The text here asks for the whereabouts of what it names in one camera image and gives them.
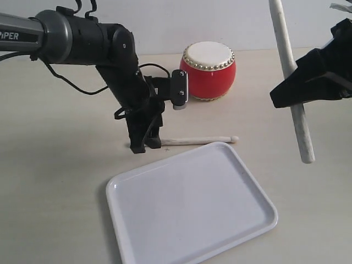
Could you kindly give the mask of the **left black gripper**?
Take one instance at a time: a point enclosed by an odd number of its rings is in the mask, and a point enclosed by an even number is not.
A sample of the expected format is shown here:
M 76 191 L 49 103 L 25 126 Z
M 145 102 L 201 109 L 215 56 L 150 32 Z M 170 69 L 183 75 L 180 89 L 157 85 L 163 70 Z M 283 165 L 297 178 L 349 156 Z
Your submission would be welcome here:
M 114 89 L 120 103 L 114 118 L 126 120 L 133 153 L 145 153 L 144 138 L 149 148 L 161 148 L 159 132 L 163 126 L 164 102 L 170 99 L 170 86 L 170 76 L 135 76 L 124 87 Z

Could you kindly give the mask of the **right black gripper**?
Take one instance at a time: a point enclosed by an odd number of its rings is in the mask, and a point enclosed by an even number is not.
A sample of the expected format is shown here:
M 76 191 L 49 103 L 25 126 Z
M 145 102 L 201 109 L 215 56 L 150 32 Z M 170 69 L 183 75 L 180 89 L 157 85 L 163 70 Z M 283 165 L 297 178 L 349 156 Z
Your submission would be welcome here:
M 296 70 L 271 92 L 275 108 L 351 98 L 351 19 L 331 28 L 332 39 L 296 61 Z

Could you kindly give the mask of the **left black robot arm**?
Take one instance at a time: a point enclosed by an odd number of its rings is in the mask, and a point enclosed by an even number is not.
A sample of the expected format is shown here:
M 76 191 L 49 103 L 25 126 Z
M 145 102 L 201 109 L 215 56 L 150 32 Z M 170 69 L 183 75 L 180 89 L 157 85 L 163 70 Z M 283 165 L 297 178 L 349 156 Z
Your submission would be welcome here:
M 101 23 L 87 12 L 58 6 L 23 18 L 1 14 L 1 60 L 29 56 L 48 69 L 55 64 L 93 65 L 120 104 L 116 119 L 125 119 L 130 149 L 144 153 L 161 147 L 164 101 L 151 76 L 140 70 L 134 35 L 121 24 Z

